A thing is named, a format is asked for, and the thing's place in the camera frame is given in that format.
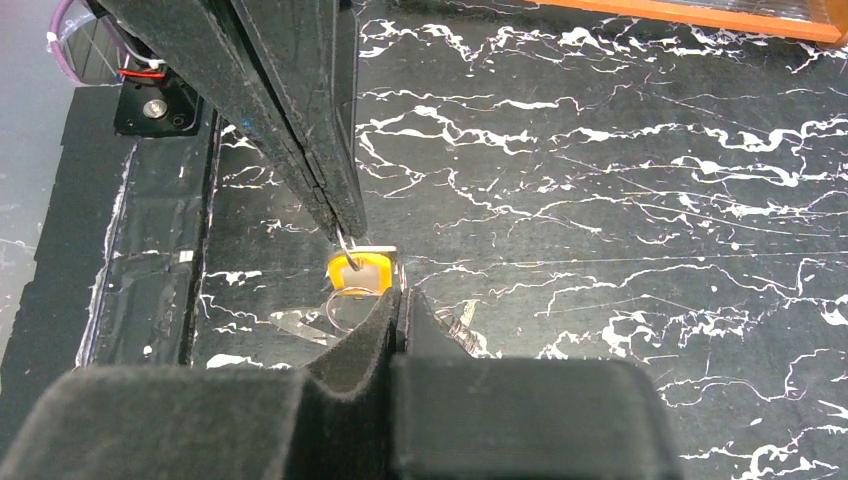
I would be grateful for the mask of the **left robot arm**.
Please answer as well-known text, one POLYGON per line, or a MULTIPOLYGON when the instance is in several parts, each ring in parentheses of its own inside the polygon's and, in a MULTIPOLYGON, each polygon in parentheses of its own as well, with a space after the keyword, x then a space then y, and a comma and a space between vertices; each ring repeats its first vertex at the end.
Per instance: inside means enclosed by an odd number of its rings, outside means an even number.
POLYGON ((351 2, 96 1, 93 9, 128 45, 119 134, 192 136, 212 108, 274 166, 329 238, 366 234, 351 2))

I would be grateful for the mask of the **white keyring holder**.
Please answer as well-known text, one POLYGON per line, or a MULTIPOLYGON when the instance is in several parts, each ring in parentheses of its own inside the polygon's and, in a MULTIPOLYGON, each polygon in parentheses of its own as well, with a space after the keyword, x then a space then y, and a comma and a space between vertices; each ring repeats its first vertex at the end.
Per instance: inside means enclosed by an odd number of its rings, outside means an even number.
POLYGON ((268 321, 315 352, 302 365, 353 364, 373 355, 473 358, 479 336, 462 315, 436 310, 426 294, 406 282, 397 259, 396 285, 381 296, 346 296, 330 290, 316 306, 272 312, 268 321))

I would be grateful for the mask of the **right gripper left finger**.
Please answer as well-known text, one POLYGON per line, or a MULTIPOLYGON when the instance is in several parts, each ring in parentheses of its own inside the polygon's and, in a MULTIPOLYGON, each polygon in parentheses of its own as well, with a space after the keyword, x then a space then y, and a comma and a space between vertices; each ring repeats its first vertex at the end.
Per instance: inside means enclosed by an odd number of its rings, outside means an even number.
POLYGON ((388 354, 298 369, 88 367, 39 399, 5 479, 382 479, 388 354))

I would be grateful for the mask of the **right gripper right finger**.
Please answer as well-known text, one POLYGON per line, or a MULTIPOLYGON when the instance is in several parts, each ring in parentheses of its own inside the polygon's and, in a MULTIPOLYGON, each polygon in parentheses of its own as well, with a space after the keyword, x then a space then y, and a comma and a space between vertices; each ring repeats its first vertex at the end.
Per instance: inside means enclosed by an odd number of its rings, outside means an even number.
POLYGON ((391 366, 399 479, 680 479, 650 378, 609 359, 475 358, 405 293, 391 366))

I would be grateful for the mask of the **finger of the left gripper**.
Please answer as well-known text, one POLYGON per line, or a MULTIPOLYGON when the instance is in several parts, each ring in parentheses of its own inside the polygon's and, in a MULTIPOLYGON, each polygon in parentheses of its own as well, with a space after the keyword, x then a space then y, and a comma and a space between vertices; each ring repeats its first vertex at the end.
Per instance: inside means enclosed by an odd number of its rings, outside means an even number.
POLYGON ((313 218, 302 202, 310 193, 300 150, 234 2, 116 0, 102 5, 257 147, 313 218))
POLYGON ((236 1, 300 150, 303 204, 329 237, 367 231, 355 162, 358 24, 349 1, 236 1))

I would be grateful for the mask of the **yellow tagged key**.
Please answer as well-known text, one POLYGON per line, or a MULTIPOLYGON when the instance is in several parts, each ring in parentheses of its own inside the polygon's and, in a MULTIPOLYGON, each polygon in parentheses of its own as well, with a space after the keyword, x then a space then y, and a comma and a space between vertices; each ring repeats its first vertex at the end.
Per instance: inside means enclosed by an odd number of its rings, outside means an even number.
POLYGON ((398 248, 388 245, 356 246, 337 227, 339 251, 328 260, 326 272, 334 294, 381 296, 396 285, 398 248))

